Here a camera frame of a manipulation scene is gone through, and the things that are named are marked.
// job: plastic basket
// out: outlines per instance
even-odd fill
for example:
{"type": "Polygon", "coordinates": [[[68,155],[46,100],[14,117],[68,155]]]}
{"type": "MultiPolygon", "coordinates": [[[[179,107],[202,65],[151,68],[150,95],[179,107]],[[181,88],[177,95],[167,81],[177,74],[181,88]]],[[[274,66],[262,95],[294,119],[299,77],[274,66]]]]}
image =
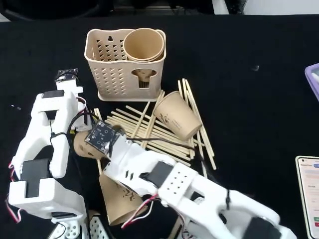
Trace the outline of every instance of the plastic basket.
{"type": "Polygon", "coordinates": [[[156,101],[160,93],[160,83],[166,57],[165,48],[159,60],[139,63],[126,60],[123,40],[133,29],[114,31],[92,29],[88,32],[84,56],[88,61],[96,86],[98,97],[102,101],[156,101]],[[156,73],[150,76],[150,82],[139,82],[132,72],[137,69],[152,69],[156,73]]]}

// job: purple container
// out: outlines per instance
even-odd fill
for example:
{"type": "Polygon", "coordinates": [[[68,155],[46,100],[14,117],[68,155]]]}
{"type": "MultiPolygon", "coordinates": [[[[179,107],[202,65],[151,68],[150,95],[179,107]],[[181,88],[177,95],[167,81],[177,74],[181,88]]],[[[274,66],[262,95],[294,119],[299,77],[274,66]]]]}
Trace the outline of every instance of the purple container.
{"type": "Polygon", "coordinates": [[[317,97],[317,100],[319,101],[319,63],[306,67],[305,75],[309,85],[317,97]]]}

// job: basket hole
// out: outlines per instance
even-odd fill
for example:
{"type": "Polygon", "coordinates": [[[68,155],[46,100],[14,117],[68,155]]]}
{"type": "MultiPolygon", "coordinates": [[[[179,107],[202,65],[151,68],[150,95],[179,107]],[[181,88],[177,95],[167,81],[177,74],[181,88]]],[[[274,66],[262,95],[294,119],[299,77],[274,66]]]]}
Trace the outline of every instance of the basket hole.
{"type": "Polygon", "coordinates": [[[150,77],[157,74],[156,71],[151,69],[136,69],[132,71],[132,74],[139,79],[139,88],[145,89],[150,86],[150,77]]]}

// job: white robotic arm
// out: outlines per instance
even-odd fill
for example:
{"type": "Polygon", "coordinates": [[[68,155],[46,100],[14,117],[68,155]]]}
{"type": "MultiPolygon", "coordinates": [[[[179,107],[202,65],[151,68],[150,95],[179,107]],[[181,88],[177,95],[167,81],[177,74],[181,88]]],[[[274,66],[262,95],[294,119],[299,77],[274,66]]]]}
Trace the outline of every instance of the white robotic arm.
{"type": "MultiPolygon", "coordinates": [[[[83,109],[76,99],[83,90],[76,86],[75,79],[57,82],[57,88],[38,94],[35,99],[29,128],[11,162],[19,181],[10,183],[8,202],[29,214],[64,225],[62,239],[86,239],[84,198],[56,180],[66,173],[70,149],[66,133],[72,119],[83,109]],[[34,160],[47,145],[53,146],[52,158],[34,160]]],[[[74,125],[79,122],[82,126],[84,121],[82,116],[74,125]]]]}
{"type": "Polygon", "coordinates": [[[240,192],[226,190],[167,155],[145,151],[138,144],[126,140],[124,135],[113,136],[112,139],[116,138],[114,142],[103,142],[109,131],[112,129],[100,121],[85,139],[110,156],[104,174],[140,196],[158,194],[165,207],[172,207],[183,217],[185,227],[196,238],[246,238],[253,218],[262,219],[267,228],[272,225],[276,234],[272,239],[297,238],[291,230],[279,225],[280,217],[272,209],[240,192]],[[194,193],[200,195],[200,200],[191,199],[194,193]],[[226,207],[227,195],[230,210],[226,207]],[[226,217],[226,224],[220,213],[226,217]]]}

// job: black table surface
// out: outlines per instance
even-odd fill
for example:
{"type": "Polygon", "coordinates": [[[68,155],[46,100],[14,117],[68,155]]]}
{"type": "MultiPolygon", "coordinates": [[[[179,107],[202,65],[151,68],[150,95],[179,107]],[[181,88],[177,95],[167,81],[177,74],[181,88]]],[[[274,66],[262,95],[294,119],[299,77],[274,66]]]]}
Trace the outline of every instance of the black table surface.
{"type": "MultiPolygon", "coordinates": [[[[319,104],[304,74],[319,61],[319,16],[120,17],[0,24],[0,202],[7,165],[26,133],[36,94],[54,90],[59,69],[79,68],[91,108],[110,115],[124,103],[97,97],[84,58],[90,29],[151,27],[167,36],[162,88],[190,81],[211,144],[215,176],[226,187],[274,209],[282,225],[306,238],[295,157],[318,156],[319,104]]],[[[145,103],[127,103],[142,109],[145,103]]],[[[103,210],[95,162],[81,159],[90,209],[103,210]]],[[[18,225],[0,204],[4,238],[44,239],[49,220],[22,214],[18,225]]],[[[176,216],[158,203],[153,213],[116,238],[165,238],[176,216]]]]}

